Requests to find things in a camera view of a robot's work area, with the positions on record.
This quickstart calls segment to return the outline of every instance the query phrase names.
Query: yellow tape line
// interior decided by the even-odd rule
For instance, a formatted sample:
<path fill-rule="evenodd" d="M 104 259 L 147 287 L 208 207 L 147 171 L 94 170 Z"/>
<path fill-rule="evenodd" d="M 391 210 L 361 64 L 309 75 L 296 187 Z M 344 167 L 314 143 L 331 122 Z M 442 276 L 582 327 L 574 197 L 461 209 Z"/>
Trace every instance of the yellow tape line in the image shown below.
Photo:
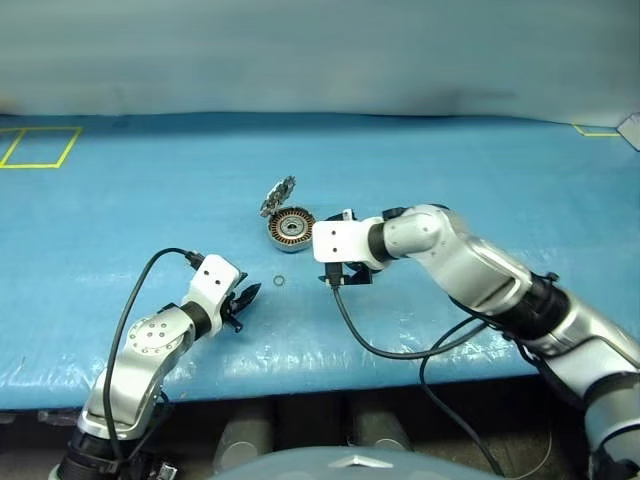
<path fill-rule="evenodd" d="M 583 137 L 619 137 L 620 136 L 620 134 L 617 132 L 586 132 L 575 123 L 572 123 L 571 126 L 575 128 L 578 131 L 578 133 Z"/>
<path fill-rule="evenodd" d="M 16 149 L 16 147 L 20 143 L 20 140 L 22 140 L 22 137 L 24 137 L 26 133 L 27 133 L 27 129 L 23 128 L 20 130 L 20 133 L 16 135 L 16 138 L 14 138 L 13 142 L 11 142 L 11 145 L 9 145 L 9 148 L 7 149 L 4 156 L 2 157 L 2 160 L 0 160 L 0 167 L 4 166 L 4 164 L 7 163 L 7 160 L 9 160 L 9 157 L 11 156 L 13 151 Z"/>
<path fill-rule="evenodd" d="M 71 140 L 67 143 L 67 146 L 62 151 L 62 154 L 58 157 L 55 163 L 7 163 L 9 157 L 13 154 L 18 144 L 22 141 L 27 132 L 43 132 L 43 131 L 73 131 L 75 132 L 71 137 Z M 16 138 L 11 142 L 9 148 L 2 156 L 0 160 L 0 168 L 9 169 L 34 169 L 34 168 L 60 168 L 71 152 L 71 149 L 75 145 L 78 137 L 82 133 L 82 127 L 19 127 L 19 128 L 0 128 L 0 133 L 18 132 Z"/>

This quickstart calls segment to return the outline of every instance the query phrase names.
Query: metal part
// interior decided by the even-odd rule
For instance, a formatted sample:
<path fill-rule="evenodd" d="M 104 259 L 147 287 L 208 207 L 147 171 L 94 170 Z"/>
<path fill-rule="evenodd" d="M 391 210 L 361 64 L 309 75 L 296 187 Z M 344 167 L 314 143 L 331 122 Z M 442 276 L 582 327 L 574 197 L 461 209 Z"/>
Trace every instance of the metal part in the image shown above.
<path fill-rule="evenodd" d="M 9 425 L 16 420 L 15 413 L 0 412 L 0 425 Z"/>
<path fill-rule="evenodd" d="M 227 423 L 213 459 L 213 471 L 219 474 L 273 451 L 273 414 L 271 404 L 252 402 L 241 408 Z"/>
<path fill-rule="evenodd" d="M 267 194 L 267 198 L 262 202 L 260 215 L 269 217 L 276 213 L 276 210 L 289 198 L 293 187 L 296 186 L 296 177 L 288 176 L 276 183 Z"/>
<path fill-rule="evenodd" d="M 351 399 L 354 442 L 361 447 L 411 450 L 409 437 L 393 412 L 359 395 Z"/>
<path fill-rule="evenodd" d="M 153 480 L 175 480 L 177 476 L 178 469 L 176 467 L 168 463 L 163 463 L 160 465 L 160 470 Z"/>
<path fill-rule="evenodd" d="M 562 355 L 587 340 L 599 338 L 615 350 L 621 360 L 625 359 L 635 370 L 640 369 L 640 345 L 633 337 L 571 293 L 564 292 L 571 307 L 563 322 L 548 335 L 526 341 L 525 345 L 546 357 L 553 357 Z"/>
<path fill-rule="evenodd" d="M 632 113 L 618 127 L 618 132 L 636 150 L 640 151 L 640 113 Z"/>
<path fill-rule="evenodd" d="M 220 255 L 207 255 L 192 278 L 183 303 L 195 302 L 204 309 L 211 322 L 208 336 L 222 328 L 222 307 L 232 298 L 232 290 L 241 278 L 242 273 Z M 253 296 L 257 293 L 255 286 L 251 293 Z M 253 296 L 245 297 L 243 305 L 248 305 Z M 131 327 L 124 348 L 116 357 L 111 380 L 113 418 L 120 440 L 132 440 L 144 434 L 165 375 L 195 338 L 193 319 L 175 306 L 143 318 Z M 102 401 L 104 376 L 105 371 L 96 380 L 78 419 L 78 428 L 108 439 Z"/>
<path fill-rule="evenodd" d="M 618 433 L 615 437 L 607 440 L 603 448 L 615 462 L 625 462 L 628 458 L 637 457 L 638 445 L 640 445 L 640 429 L 636 428 Z"/>
<path fill-rule="evenodd" d="M 585 427 L 592 450 L 596 450 L 616 432 L 638 430 L 640 427 L 640 382 L 636 381 L 628 388 L 612 390 L 595 400 L 587 409 Z"/>
<path fill-rule="evenodd" d="M 530 350 L 540 354 L 535 349 L 530 348 Z M 579 397 L 582 397 L 589 387 L 601 378 L 620 372 L 638 371 L 600 338 L 593 338 L 568 353 L 545 358 L 545 363 Z"/>
<path fill-rule="evenodd" d="M 47 425 L 56 427 L 71 427 L 78 423 L 78 414 L 80 410 L 61 409 L 61 410 L 38 410 L 38 421 Z"/>
<path fill-rule="evenodd" d="M 440 288 L 461 304 L 484 315 L 497 315 L 516 305 L 531 288 L 531 273 L 525 266 L 471 235 L 451 210 L 434 205 L 408 208 L 401 217 L 385 223 L 385 235 L 387 227 L 412 215 L 431 216 L 438 226 L 432 232 L 428 226 L 431 221 L 420 222 L 429 231 L 414 235 L 432 234 L 435 241 L 430 240 L 423 252 L 415 252 L 414 241 L 407 238 L 406 256 L 420 262 Z"/>
<path fill-rule="evenodd" d="M 166 324 L 164 337 L 147 333 Z M 161 383 L 180 356 L 191 347 L 195 329 L 191 318 L 177 307 L 136 322 L 116 358 L 111 380 L 111 403 L 120 440 L 141 437 L 156 405 Z M 78 419 L 78 427 L 90 435 L 109 438 L 104 420 L 103 370 Z"/>
<path fill-rule="evenodd" d="M 358 454 L 349 454 L 327 465 L 329 468 L 367 467 L 367 468 L 393 468 L 393 463 L 378 460 Z"/>
<path fill-rule="evenodd" d="M 267 229 L 274 246 L 283 252 L 297 252 L 311 244 L 311 232 L 315 219 L 300 207 L 287 207 L 275 212 Z"/>

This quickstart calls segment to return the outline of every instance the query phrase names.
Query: gray wall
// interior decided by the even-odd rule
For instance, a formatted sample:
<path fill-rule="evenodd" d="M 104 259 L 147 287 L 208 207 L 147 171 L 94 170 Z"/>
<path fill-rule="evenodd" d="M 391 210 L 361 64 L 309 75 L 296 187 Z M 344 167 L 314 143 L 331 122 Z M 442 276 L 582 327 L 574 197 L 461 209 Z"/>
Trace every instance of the gray wall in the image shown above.
<path fill-rule="evenodd" d="M 0 111 L 640 111 L 640 0 L 2 0 Z"/>

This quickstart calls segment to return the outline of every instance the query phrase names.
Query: small ring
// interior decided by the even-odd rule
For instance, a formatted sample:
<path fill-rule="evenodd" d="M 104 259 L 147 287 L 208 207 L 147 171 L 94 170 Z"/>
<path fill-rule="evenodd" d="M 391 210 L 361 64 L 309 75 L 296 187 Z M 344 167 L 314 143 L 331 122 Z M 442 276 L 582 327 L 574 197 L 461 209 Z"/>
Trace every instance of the small ring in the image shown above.
<path fill-rule="evenodd" d="M 285 279 L 282 275 L 276 275 L 275 277 L 273 277 L 273 284 L 276 287 L 281 287 L 284 285 Z"/>

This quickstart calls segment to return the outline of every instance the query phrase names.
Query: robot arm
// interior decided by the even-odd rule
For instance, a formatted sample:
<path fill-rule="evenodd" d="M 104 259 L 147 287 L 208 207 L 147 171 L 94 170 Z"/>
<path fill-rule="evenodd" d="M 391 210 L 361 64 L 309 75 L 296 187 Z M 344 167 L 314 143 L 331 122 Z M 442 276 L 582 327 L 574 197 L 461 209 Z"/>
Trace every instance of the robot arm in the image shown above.
<path fill-rule="evenodd" d="M 233 289 L 246 277 L 245 273 L 219 255 L 200 256 L 197 263 L 182 305 L 167 305 L 138 320 L 127 332 L 124 348 L 116 357 L 111 406 L 118 440 L 129 446 L 129 451 L 147 432 L 164 377 L 179 358 L 199 338 L 217 334 L 223 322 L 239 331 L 242 325 L 234 313 L 251 303 L 260 287 L 252 285 L 236 299 Z M 91 390 L 67 455 L 52 472 L 54 480 L 117 478 L 118 466 L 113 462 L 104 413 L 105 373 L 100 374 Z"/>
<path fill-rule="evenodd" d="M 557 276 L 530 272 L 441 205 L 396 208 L 363 221 L 345 210 L 342 219 L 313 226 L 313 250 L 333 288 L 353 283 L 343 263 L 375 271 L 399 258 L 417 260 L 456 305 L 525 345 L 548 378 L 582 400 L 594 478 L 639 471 L 640 346 L 556 287 Z"/>

